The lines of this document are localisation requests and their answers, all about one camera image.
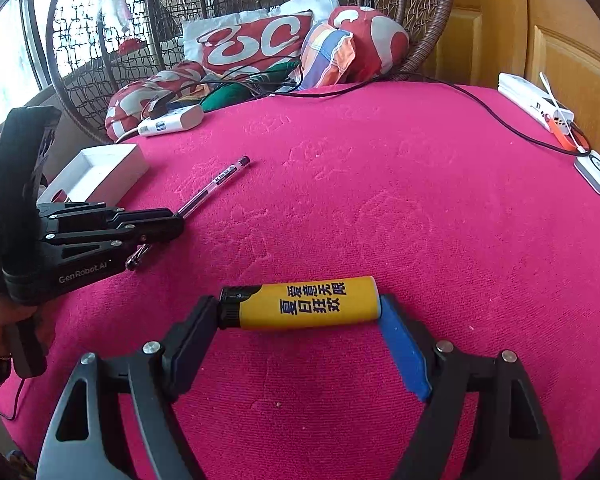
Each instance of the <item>wooden cabinet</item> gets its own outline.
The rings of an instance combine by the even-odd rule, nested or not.
[[[541,86],[544,72],[600,152],[600,20],[585,0],[527,1],[525,77]]]
[[[526,0],[454,0],[424,70],[453,83],[495,87],[500,72],[524,74],[527,30]]]
[[[556,97],[600,152],[600,20],[585,0],[454,0],[424,72],[496,88],[498,74],[523,75]]]

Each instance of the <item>power strip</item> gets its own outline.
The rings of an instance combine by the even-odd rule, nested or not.
[[[545,129],[548,130],[549,125],[544,117],[545,115],[549,115],[549,117],[551,117],[558,125],[561,132],[565,135],[569,135],[569,126],[564,123],[562,117],[569,122],[573,122],[573,112],[558,102],[558,106],[562,111],[562,115],[560,115],[551,96],[544,90],[539,89],[533,83],[530,83],[517,75],[501,73],[498,76],[498,92],[517,104],[526,113],[542,124]]]
[[[204,115],[205,113],[200,105],[177,108],[157,119],[145,119],[139,124],[138,133],[143,137],[153,137],[184,132],[198,126]]]

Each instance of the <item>pen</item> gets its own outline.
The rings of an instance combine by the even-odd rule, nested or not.
[[[238,173],[242,168],[249,165],[251,160],[248,156],[243,155],[238,162],[230,165],[226,170],[220,173],[215,177],[211,182],[209,182],[205,187],[203,187],[199,192],[197,192],[191,200],[189,200],[184,206],[182,206],[178,212],[174,216],[181,216],[183,219],[188,218],[196,209],[198,209],[207,198],[216,190],[218,187],[222,186],[225,182],[231,179],[236,173]],[[145,254],[151,249],[151,244],[142,245],[129,256],[126,261],[126,269],[127,270],[136,270],[136,267],[140,263],[140,260],[144,257]]]

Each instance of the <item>pink cloth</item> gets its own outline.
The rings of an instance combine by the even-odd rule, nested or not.
[[[491,89],[514,126],[551,135]],[[372,274],[432,334],[520,356],[566,480],[600,446],[600,197],[565,155],[517,138],[451,88],[380,83],[345,96],[272,97],[140,139],[151,165],[127,208],[188,200],[247,154],[253,165],[189,219],[143,272],[71,294],[47,373],[8,424],[36,459],[80,355],[161,338],[223,285]],[[16,377],[0,390],[10,411]],[[475,409],[475,399],[468,403]],[[128,417],[131,412],[125,404]],[[422,406],[374,324],[221,332],[176,414],[214,479],[387,479]],[[446,477],[460,471],[470,420]],[[140,457],[140,478],[151,478]]]

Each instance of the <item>white pillow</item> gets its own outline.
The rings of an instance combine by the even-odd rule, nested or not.
[[[289,0],[279,7],[271,9],[269,16],[297,14],[304,10],[310,10],[314,14],[315,25],[317,22],[327,21],[331,13],[339,6],[338,0]]]
[[[262,18],[268,18],[267,9],[244,10],[228,14],[227,16],[217,16],[206,20],[190,20],[182,24],[182,35],[184,37],[184,59],[202,63],[202,44],[198,43],[198,38],[203,34],[211,32],[220,27],[231,27],[240,23],[256,22]]]

